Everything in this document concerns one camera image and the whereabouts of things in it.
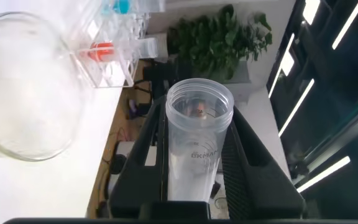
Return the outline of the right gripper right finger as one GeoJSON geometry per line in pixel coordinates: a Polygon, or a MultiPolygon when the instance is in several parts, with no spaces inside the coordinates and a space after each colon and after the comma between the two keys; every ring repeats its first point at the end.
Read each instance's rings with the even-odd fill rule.
{"type": "Polygon", "coordinates": [[[234,108],[221,160],[231,220],[301,218],[305,200],[234,108]]]}

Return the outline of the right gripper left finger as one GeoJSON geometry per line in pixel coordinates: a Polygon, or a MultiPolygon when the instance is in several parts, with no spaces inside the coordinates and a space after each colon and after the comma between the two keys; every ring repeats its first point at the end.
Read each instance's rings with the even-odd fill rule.
{"type": "Polygon", "coordinates": [[[114,218],[137,218],[142,206],[166,202],[168,194],[168,124],[166,96],[154,101],[138,139],[111,191],[109,209],[114,218]],[[157,135],[156,161],[146,166],[150,143],[157,135]]]}

